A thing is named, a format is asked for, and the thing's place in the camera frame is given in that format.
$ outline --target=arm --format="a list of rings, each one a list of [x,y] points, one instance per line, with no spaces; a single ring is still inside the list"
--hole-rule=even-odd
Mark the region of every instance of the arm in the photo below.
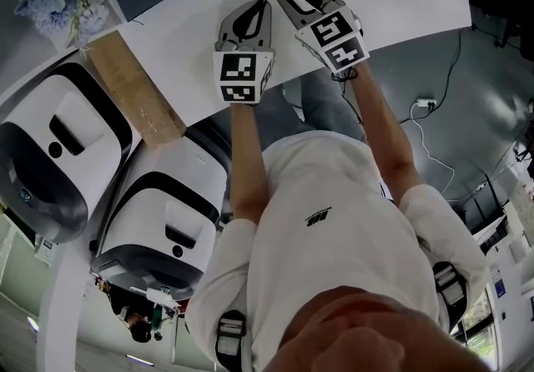
[[[351,80],[351,84],[360,106],[370,149],[398,205],[408,189],[424,182],[416,171],[410,141],[373,79],[369,65],[367,62],[359,63],[355,69],[358,77]]]
[[[215,342],[221,316],[232,309],[246,315],[249,259],[256,225],[237,219],[224,227],[208,268],[185,311],[185,321],[198,347],[217,362]]]
[[[395,203],[417,238],[440,261],[452,263],[467,282],[468,308],[488,281],[486,257],[475,239],[435,189],[417,173],[410,142],[387,105],[367,63],[356,67],[352,88],[371,151]]]
[[[269,185],[259,145],[254,109],[232,104],[232,181],[234,219],[257,224],[269,202]]]

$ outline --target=flower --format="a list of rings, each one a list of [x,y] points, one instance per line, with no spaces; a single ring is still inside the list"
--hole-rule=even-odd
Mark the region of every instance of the flower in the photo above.
[[[17,16],[27,17],[32,14],[29,6],[32,0],[18,0],[17,6],[15,7],[15,14]]]
[[[87,43],[89,38],[98,33],[106,19],[108,19],[109,10],[103,5],[90,6],[80,15],[78,28],[78,42]]]
[[[65,0],[32,0],[28,8],[33,13],[33,18],[49,18],[50,13],[59,13],[65,9]]]
[[[55,33],[64,30],[72,21],[76,13],[78,0],[65,0],[63,10],[44,15],[33,15],[35,28],[45,37],[51,38]]]

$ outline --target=hair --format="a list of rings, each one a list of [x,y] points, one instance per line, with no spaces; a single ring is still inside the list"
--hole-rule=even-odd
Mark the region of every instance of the hair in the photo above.
[[[152,325],[145,321],[139,321],[130,327],[130,332],[134,341],[145,343],[152,338]]]

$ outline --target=wooden block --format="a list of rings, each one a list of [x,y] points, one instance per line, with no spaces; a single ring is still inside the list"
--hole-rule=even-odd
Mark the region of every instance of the wooden block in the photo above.
[[[91,42],[88,55],[109,95],[149,148],[184,136],[186,126],[115,31]]]

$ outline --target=shoulder strap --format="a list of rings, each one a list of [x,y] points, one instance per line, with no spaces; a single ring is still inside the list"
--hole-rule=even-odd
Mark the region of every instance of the shoulder strap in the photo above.
[[[431,264],[438,303],[440,305],[440,325],[443,330],[451,332],[467,310],[466,279],[456,271],[448,261],[440,261],[419,240],[419,247]]]
[[[451,332],[467,310],[466,279],[450,262],[438,262],[432,269],[436,292],[440,302],[445,304]]]
[[[246,333],[246,318],[237,309],[227,311],[220,318],[215,353],[217,360],[230,372],[244,372],[241,368],[241,343]]]

